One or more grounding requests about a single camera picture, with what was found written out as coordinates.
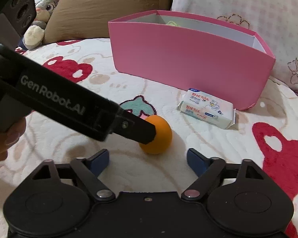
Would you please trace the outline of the person's left hand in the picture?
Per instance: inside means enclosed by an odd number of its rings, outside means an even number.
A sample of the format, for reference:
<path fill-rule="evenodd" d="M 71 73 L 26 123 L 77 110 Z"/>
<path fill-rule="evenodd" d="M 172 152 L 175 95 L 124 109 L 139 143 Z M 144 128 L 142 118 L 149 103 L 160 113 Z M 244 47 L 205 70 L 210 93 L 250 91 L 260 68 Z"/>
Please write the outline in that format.
<path fill-rule="evenodd" d="M 19 141 L 25 130 L 26 118 L 22 118 L 13 124 L 7 132 L 0 134 L 0 162 L 6 160 L 8 149 Z"/>

